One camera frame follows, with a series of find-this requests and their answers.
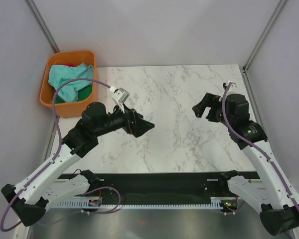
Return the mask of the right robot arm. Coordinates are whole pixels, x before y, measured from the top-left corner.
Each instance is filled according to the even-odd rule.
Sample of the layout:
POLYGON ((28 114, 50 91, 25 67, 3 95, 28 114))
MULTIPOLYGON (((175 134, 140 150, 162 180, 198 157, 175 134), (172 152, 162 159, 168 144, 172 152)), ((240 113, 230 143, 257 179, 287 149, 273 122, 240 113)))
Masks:
POLYGON ((250 119, 245 96, 230 94, 222 99, 206 93, 192 110, 201 118, 206 108, 210 109, 206 119, 227 126, 230 138, 251 161, 265 187, 258 189, 232 170, 222 174, 219 192, 241 197, 259 214, 262 225, 273 236, 299 227, 299 193, 275 159, 264 130, 250 119))

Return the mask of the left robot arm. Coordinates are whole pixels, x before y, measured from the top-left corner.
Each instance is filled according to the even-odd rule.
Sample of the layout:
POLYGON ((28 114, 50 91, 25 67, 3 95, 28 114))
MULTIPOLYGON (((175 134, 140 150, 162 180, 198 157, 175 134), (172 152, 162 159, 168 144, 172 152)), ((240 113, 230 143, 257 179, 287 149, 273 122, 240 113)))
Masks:
POLYGON ((135 109, 118 106, 112 113, 101 102, 90 103, 81 119, 59 142, 57 150, 35 171, 16 185, 6 184, 1 193, 8 201, 20 223, 26 227, 37 223, 56 204, 76 195, 94 196, 99 183, 92 172, 80 175, 52 189, 54 181, 70 166, 82 159, 98 145, 98 137, 123 129, 138 138, 155 127, 135 109))

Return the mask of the teal t shirt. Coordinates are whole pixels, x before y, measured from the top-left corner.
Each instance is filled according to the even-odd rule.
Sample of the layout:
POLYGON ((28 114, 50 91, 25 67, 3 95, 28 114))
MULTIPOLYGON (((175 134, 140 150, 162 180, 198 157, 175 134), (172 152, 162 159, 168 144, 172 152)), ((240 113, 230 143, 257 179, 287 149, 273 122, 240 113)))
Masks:
MULTIPOLYGON (((68 67, 65 65, 52 65, 49 72, 48 83, 55 90, 57 90, 63 83, 68 82, 72 79, 77 78, 88 78, 93 79, 94 68, 92 65, 86 65, 81 63, 76 67, 68 67)), ((90 81, 75 81, 67 84, 68 86, 73 86, 77 90, 84 88, 88 85, 92 85, 90 81)))

